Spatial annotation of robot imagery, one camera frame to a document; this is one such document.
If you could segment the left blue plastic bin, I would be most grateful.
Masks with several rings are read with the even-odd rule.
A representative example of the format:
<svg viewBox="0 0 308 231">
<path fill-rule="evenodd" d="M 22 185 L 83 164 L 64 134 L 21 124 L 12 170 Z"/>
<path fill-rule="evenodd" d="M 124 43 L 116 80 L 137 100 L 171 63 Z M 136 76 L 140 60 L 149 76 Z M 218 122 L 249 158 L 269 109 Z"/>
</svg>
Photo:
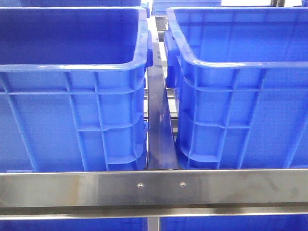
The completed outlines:
<svg viewBox="0 0 308 231">
<path fill-rule="evenodd" d="M 146 68 L 141 7 L 2 7 L 2 173 L 142 170 Z"/>
</svg>

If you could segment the blue plastic bin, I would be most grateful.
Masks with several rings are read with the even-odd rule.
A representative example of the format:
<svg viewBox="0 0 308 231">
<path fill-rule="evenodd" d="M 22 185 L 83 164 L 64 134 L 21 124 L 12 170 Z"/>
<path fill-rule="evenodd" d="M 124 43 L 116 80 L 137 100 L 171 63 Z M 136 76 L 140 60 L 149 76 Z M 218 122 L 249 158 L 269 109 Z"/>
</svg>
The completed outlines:
<svg viewBox="0 0 308 231">
<path fill-rule="evenodd" d="M 172 7 L 165 33 L 184 169 L 308 166 L 306 7 Z"/>
<path fill-rule="evenodd" d="M 2 7 L 2 173 L 142 170 L 146 68 L 141 7 Z"/>
</svg>

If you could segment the right blue plastic bin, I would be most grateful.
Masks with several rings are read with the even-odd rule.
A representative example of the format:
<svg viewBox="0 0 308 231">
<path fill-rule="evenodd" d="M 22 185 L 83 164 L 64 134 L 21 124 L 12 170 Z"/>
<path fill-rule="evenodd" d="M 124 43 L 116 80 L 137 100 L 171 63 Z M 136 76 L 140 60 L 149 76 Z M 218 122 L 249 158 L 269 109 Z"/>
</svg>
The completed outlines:
<svg viewBox="0 0 308 231">
<path fill-rule="evenodd" d="M 306 7 L 172 7 L 165 33 L 184 169 L 308 166 Z"/>
</svg>

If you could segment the rear centre blue bin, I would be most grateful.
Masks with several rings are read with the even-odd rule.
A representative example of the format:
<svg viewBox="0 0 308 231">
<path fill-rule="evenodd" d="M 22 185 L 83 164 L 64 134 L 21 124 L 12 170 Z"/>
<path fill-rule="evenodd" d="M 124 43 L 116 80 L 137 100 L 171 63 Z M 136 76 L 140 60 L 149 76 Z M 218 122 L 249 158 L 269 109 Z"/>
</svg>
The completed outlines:
<svg viewBox="0 0 308 231">
<path fill-rule="evenodd" d="M 152 15 L 166 15 L 170 7 L 219 7 L 221 0 L 153 0 Z"/>
</svg>

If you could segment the lower left blue bin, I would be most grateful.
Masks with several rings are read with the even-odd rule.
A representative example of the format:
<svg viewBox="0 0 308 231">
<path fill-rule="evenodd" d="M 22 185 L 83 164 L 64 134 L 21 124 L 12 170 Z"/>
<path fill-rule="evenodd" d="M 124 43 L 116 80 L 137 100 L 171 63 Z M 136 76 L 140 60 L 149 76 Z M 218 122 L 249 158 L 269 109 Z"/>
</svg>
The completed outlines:
<svg viewBox="0 0 308 231">
<path fill-rule="evenodd" d="M 2 220 L 2 231 L 145 231 L 145 218 Z"/>
</svg>

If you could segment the lower right blue bin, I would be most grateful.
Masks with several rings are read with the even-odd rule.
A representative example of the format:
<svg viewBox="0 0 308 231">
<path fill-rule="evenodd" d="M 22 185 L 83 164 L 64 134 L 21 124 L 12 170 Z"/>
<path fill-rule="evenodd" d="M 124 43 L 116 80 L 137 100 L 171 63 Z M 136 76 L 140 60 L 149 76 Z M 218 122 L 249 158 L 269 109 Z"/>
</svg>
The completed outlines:
<svg viewBox="0 0 308 231">
<path fill-rule="evenodd" d="M 161 218 L 163 231 L 306 231 L 307 215 Z"/>
</svg>

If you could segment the rear left blue bin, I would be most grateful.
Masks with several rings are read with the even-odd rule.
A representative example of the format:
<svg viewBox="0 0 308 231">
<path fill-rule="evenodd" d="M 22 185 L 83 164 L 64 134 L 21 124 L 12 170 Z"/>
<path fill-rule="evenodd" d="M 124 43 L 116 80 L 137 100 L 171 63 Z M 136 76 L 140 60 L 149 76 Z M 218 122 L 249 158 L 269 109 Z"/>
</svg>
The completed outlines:
<svg viewBox="0 0 308 231">
<path fill-rule="evenodd" d="M 142 7 L 150 17 L 149 2 L 147 0 L 18 0 L 21 7 Z"/>
</svg>

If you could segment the stainless steel front rail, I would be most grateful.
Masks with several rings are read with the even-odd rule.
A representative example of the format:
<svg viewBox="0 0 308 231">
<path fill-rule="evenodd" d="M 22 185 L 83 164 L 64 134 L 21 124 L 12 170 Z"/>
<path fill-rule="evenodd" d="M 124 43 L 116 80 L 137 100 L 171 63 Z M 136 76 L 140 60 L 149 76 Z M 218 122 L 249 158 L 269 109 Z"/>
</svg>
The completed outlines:
<svg viewBox="0 0 308 231">
<path fill-rule="evenodd" d="M 306 169 L 0 176 L 2 220 L 284 215 L 307 211 Z"/>
</svg>

